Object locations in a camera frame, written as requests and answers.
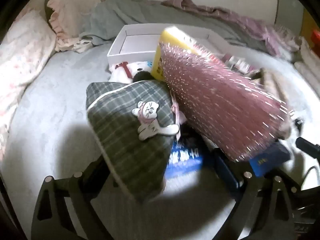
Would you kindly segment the dark blue packet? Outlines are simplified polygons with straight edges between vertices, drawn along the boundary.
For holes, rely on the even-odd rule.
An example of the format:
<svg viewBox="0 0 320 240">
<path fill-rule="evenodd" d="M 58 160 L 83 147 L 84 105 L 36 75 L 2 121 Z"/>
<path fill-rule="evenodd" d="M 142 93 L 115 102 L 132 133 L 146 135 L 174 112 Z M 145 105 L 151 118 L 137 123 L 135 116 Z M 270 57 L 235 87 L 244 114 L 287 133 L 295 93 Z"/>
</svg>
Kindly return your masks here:
<svg viewBox="0 0 320 240">
<path fill-rule="evenodd" d="M 249 160 L 256 177 L 262 177 L 267 172 L 281 166 L 291 159 L 290 152 L 279 141 L 271 144 L 263 153 Z"/>
</svg>

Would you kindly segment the green plaid pouch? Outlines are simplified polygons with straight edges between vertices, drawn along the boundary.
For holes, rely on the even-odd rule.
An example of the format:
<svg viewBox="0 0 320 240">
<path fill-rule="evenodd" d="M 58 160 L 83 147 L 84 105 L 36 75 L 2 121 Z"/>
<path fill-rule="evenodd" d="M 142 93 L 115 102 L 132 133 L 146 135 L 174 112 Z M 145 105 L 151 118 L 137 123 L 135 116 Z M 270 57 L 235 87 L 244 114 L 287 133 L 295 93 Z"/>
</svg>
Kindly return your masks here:
<svg viewBox="0 0 320 240">
<path fill-rule="evenodd" d="M 166 83 L 93 82 L 86 90 L 88 123 L 112 176 L 138 202 L 164 189 L 164 174 L 179 129 Z"/>
</svg>

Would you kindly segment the purple pump bottle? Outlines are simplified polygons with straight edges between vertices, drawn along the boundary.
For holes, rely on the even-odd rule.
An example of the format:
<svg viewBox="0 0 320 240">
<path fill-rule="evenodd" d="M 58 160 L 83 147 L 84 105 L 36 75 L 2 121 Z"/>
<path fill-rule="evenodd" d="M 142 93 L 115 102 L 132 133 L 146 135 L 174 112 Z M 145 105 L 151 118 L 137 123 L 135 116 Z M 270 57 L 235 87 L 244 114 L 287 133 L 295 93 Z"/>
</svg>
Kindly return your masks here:
<svg viewBox="0 0 320 240">
<path fill-rule="evenodd" d="M 224 54 L 221 61 L 232 71 L 246 75 L 255 70 L 251 64 L 247 63 L 244 59 L 236 57 L 231 54 Z"/>
</svg>

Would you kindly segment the white snowman plush toy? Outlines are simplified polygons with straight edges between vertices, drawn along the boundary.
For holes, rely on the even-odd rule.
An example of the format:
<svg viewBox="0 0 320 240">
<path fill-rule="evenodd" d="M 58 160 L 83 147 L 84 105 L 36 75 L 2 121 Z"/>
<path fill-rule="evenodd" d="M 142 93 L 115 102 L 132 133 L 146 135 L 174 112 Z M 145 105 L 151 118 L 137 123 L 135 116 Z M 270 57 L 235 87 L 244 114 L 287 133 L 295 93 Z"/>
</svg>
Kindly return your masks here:
<svg viewBox="0 0 320 240">
<path fill-rule="evenodd" d="M 118 64 L 109 66 L 111 76 L 109 82 L 118 82 L 129 84 L 132 83 L 134 76 L 141 71 L 151 72 L 152 62 L 150 61 L 137 61 L 128 63 L 123 61 Z"/>
</svg>

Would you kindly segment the yellow book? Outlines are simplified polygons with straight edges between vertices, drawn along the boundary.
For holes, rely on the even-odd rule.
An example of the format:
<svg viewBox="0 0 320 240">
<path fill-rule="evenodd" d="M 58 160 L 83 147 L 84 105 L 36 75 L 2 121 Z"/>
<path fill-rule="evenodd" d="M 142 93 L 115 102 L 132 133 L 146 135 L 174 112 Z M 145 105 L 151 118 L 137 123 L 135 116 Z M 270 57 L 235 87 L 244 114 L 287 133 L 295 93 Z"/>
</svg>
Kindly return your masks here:
<svg viewBox="0 0 320 240">
<path fill-rule="evenodd" d="M 165 81 L 169 59 L 181 53 L 204 56 L 210 51 L 178 27 L 165 28 L 160 35 L 156 48 L 151 75 L 156 80 Z"/>
</svg>

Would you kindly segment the beige plaid cloth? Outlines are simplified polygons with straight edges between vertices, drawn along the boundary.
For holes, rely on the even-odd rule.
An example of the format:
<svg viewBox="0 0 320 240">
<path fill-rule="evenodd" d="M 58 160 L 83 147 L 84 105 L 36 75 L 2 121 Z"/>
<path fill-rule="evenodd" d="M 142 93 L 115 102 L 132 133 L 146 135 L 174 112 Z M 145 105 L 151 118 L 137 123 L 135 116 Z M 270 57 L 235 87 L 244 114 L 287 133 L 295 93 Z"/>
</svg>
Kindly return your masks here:
<svg viewBox="0 0 320 240">
<path fill-rule="evenodd" d="M 287 92 L 285 91 L 287 80 L 279 72 L 260 68 L 255 73 L 252 73 L 251 78 L 268 93 L 285 102 L 287 105 L 289 104 Z"/>
</svg>

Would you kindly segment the blue mask packet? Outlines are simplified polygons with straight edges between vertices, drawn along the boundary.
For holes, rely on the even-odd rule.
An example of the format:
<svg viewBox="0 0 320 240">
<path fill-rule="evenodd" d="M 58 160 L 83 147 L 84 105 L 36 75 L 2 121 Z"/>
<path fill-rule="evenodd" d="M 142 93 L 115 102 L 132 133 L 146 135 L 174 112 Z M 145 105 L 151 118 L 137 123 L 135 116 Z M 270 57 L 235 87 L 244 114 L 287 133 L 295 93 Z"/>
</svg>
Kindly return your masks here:
<svg viewBox="0 0 320 240">
<path fill-rule="evenodd" d="M 164 176 L 166 179 L 180 177 L 200 170 L 202 164 L 203 157 L 198 148 L 174 141 Z"/>
</svg>

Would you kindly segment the white folded bedding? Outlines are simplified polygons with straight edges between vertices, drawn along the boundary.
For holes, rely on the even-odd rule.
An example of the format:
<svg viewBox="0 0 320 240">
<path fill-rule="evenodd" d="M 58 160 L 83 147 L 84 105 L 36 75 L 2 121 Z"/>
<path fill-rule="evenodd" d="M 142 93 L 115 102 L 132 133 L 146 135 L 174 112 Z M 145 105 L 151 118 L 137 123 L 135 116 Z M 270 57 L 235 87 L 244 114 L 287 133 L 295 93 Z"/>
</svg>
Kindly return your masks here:
<svg viewBox="0 0 320 240">
<path fill-rule="evenodd" d="M 297 42 L 299 44 L 299 50 L 295 52 L 294 67 L 319 97 L 319 57 L 311 50 L 304 37 L 300 36 Z"/>
</svg>

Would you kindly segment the purple striped cloth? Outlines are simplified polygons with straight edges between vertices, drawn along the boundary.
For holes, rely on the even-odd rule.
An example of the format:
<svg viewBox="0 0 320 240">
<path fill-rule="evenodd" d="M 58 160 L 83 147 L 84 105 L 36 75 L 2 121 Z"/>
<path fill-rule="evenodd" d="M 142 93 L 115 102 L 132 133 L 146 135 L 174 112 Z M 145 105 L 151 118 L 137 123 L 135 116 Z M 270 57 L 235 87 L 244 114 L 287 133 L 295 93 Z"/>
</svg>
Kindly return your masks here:
<svg viewBox="0 0 320 240">
<path fill-rule="evenodd" d="M 300 50 L 299 38 L 282 25 L 268 24 L 263 20 L 243 16 L 226 8 L 196 5 L 192 0 L 165 0 L 161 5 L 234 23 L 250 37 L 263 41 L 272 56 L 291 61 L 293 54 Z"/>
</svg>

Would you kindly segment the white small cloth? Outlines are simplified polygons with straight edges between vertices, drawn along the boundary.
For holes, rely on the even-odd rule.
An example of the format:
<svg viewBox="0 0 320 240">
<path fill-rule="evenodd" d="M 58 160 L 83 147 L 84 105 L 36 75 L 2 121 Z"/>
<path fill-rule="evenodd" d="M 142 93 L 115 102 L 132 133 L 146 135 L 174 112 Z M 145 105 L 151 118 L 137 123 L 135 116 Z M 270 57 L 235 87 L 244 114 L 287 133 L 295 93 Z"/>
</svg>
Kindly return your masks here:
<svg viewBox="0 0 320 240">
<path fill-rule="evenodd" d="M 73 50 L 79 54 L 86 52 L 87 50 L 93 48 L 93 44 L 91 40 L 80 40 L 79 42 L 76 42 L 73 46 Z"/>
</svg>

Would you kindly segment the pink floral pillow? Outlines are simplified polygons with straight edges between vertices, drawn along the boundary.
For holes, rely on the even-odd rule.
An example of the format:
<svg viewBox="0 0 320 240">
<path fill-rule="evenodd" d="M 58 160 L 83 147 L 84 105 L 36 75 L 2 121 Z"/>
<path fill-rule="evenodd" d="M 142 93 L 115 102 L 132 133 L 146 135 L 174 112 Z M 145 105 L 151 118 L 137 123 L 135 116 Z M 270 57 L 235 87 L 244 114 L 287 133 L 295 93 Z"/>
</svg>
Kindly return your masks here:
<svg viewBox="0 0 320 240">
<path fill-rule="evenodd" d="M 15 21 L 1 43 L 1 142 L 26 87 L 43 70 L 55 50 L 56 36 L 38 11 Z"/>
</svg>

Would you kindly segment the white cardboard box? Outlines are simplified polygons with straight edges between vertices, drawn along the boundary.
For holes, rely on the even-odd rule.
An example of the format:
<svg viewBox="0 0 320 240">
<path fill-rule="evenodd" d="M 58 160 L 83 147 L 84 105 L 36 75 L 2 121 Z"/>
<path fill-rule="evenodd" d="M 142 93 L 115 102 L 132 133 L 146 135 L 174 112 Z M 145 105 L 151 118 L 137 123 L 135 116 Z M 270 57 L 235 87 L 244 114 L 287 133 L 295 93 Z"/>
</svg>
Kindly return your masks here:
<svg viewBox="0 0 320 240">
<path fill-rule="evenodd" d="M 152 61 L 162 31 L 170 26 L 167 23 L 125 25 L 107 54 L 108 63 Z M 212 52 L 223 53 L 228 49 L 228 42 L 210 29 L 183 24 L 177 24 L 176 27 Z"/>
</svg>

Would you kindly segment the pink ruffled cushion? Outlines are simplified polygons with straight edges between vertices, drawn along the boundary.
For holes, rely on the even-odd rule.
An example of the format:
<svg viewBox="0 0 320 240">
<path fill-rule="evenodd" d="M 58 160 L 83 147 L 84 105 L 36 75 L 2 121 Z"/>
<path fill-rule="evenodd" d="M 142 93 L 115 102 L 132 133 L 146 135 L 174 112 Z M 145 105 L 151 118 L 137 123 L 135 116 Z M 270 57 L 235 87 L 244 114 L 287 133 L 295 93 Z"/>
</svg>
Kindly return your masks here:
<svg viewBox="0 0 320 240">
<path fill-rule="evenodd" d="M 81 38 L 85 21 L 92 10 L 101 0 L 49 0 L 47 8 L 52 9 L 48 20 L 51 28 L 56 33 L 57 52 L 74 51 L 73 46 L 80 40 L 92 40 Z"/>
</svg>

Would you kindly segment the grey-green blanket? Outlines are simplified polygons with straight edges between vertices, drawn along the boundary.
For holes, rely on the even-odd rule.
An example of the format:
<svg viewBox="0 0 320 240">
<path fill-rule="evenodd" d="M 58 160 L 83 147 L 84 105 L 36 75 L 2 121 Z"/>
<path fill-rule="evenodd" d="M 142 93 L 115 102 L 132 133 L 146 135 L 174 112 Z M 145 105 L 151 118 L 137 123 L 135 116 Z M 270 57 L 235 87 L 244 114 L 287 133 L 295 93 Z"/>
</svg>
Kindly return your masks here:
<svg viewBox="0 0 320 240">
<path fill-rule="evenodd" d="M 267 53 L 266 45 L 247 34 L 236 23 L 186 12 L 150 0 L 105 0 L 85 17 L 81 39 L 91 39 L 95 46 L 112 42 L 123 26 L 139 23 L 185 24 L 211 29 L 228 43 Z"/>
</svg>

